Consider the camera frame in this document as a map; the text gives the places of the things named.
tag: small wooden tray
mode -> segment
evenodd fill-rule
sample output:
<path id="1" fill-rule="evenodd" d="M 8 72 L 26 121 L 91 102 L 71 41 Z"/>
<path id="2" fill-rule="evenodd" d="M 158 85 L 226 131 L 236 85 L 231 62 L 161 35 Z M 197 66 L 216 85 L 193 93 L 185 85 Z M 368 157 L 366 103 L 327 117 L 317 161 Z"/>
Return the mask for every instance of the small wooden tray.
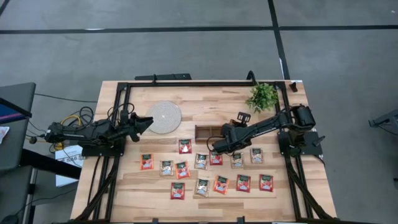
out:
<path id="1" fill-rule="evenodd" d="M 195 125 L 195 142 L 197 144 L 206 144 L 210 136 L 220 136 L 221 126 L 214 125 Z M 209 142 L 215 142 L 221 138 L 211 138 Z"/>

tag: snack packet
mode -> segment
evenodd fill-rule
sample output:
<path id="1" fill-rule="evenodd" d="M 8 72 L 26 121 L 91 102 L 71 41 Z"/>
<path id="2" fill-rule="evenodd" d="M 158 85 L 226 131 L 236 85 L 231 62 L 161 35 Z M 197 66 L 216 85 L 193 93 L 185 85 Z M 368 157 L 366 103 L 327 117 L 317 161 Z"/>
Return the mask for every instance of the snack packet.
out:
<path id="1" fill-rule="evenodd" d="M 231 156 L 232 169 L 243 168 L 243 153 L 236 153 Z"/>
<path id="2" fill-rule="evenodd" d="M 197 154 L 195 159 L 195 168 L 207 170 L 207 155 Z"/>
<path id="3" fill-rule="evenodd" d="M 153 169 L 154 168 L 154 155 L 143 154 L 141 155 L 141 170 Z"/>
<path id="4" fill-rule="evenodd" d="M 214 181 L 213 190 L 215 192 L 219 192 L 221 194 L 226 194 L 228 190 L 229 180 L 222 176 L 216 176 L 216 180 Z"/>
<path id="5" fill-rule="evenodd" d="M 223 155 L 217 152 L 210 152 L 210 165 L 223 165 Z"/>
<path id="6" fill-rule="evenodd" d="M 180 162 L 176 164 L 175 169 L 176 169 L 177 179 L 191 176 L 191 173 L 189 172 L 188 162 Z"/>
<path id="7" fill-rule="evenodd" d="M 173 161 L 160 162 L 160 176 L 166 176 L 166 175 L 174 175 Z"/>
<path id="8" fill-rule="evenodd" d="M 209 188 L 210 188 L 210 183 L 208 180 L 198 179 L 197 186 L 195 188 L 195 194 L 204 196 L 204 197 L 208 197 L 209 196 Z"/>
<path id="9" fill-rule="evenodd" d="M 260 174 L 260 190 L 273 192 L 274 191 L 274 177 L 271 175 Z"/>
<path id="10" fill-rule="evenodd" d="M 192 153 L 191 139 L 180 139 L 178 142 L 180 154 Z"/>
<path id="11" fill-rule="evenodd" d="M 260 148 L 250 149 L 250 158 L 252 163 L 262 163 L 262 150 Z"/>
<path id="12" fill-rule="evenodd" d="M 185 183 L 172 183 L 170 199 L 184 200 L 184 198 L 185 198 Z"/>
<path id="13" fill-rule="evenodd" d="M 250 193 L 250 183 L 251 183 L 250 176 L 239 174 L 238 178 L 236 178 L 236 190 Z"/>

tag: white paper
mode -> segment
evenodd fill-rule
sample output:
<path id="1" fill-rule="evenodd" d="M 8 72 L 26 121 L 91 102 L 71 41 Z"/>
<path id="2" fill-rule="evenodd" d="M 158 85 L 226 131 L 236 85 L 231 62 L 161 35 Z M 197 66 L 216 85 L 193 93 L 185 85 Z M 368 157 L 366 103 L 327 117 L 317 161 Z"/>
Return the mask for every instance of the white paper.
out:
<path id="1" fill-rule="evenodd" d="M 81 146 L 68 146 L 63 150 L 55 151 L 55 159 L 58 161 L 66 162 L 67 164 L 83 167 L 83 157 L 81 156 Z M 55 185 L 62 187 L 78 180 L 64 177 L 62 175 L 55 175 Z"/>

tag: blue screen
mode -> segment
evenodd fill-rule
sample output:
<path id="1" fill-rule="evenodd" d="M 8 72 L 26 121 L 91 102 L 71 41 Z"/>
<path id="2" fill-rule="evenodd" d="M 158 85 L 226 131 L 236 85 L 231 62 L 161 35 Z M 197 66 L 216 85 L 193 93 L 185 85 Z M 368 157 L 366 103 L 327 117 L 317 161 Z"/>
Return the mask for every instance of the blue screen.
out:
<path id="1" fill-rule="evenodd" d="M 8 106 L 0 104 L 0 122 L 11 122 L 25 118 L 25 115 L 20 112 L 9 108 Z"/>

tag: table leg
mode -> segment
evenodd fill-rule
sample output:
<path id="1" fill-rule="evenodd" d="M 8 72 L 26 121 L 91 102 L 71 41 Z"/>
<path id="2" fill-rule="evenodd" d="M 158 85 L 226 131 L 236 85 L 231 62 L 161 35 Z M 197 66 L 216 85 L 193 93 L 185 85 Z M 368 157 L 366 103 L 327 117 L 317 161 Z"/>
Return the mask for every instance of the table leg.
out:
<path id="1" fill-rule="evenodd" d="M 20 166 L 32 166 L 40 170 L 46 170 L 65 177 L 79 179 L 81 168 L 60 162 L 58 160 L 40 155 L 27 149 L 22 150 Z"/>

